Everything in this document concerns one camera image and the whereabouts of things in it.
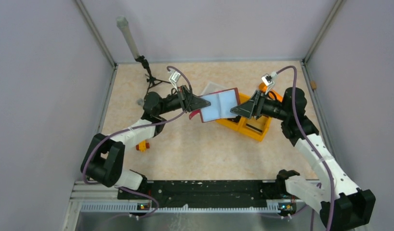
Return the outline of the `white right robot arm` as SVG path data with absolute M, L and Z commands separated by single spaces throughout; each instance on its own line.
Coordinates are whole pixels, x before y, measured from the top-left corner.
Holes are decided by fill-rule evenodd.
M 316 126 L 305 115 L 306 105 L 304 91 L 296 87 L 287 88 L 282 101 L 271 100 L 257 90 L 231 112 L 245 118 L 267 116 L 281 120 L 284 136 L 311 166 L 321 187 L 295 170 L 281 170 L 276 177 L 279 190 L 305 202 L 328 231 L 348 231 L 369 224 L 375 195 L 371 190 L 361 189 L 337 163 Z

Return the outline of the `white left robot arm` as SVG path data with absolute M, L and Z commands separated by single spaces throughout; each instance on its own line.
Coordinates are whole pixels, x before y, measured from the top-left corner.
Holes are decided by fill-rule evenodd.
M 132 126 L 110 135 L 96 134 L 81 164 L 84 182 L 102 184 L 106 187 L 126 187 L 138 190 L 144 180 L 143 175 L 123 169 L 127 149 L 160 134 L 168 123 L 161 117 L 171 111 L 182 109 L 181 114 L 210 106 L 211 103 L 196 96 L 185 85 L 165 98 L 156 92 L 145 95 L 141 118 Z

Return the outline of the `red card holder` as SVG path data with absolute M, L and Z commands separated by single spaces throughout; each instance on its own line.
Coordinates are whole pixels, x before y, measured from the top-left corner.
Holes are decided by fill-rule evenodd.
M 231 112 L 232 108 L 240 104 L 237 88 L 201 95 L 200 98 L 210 102 L 210 106 L 191 112 L 189 120 L 197 115 L 200 116 L 202 123 L 238 117 L 237 114 Z

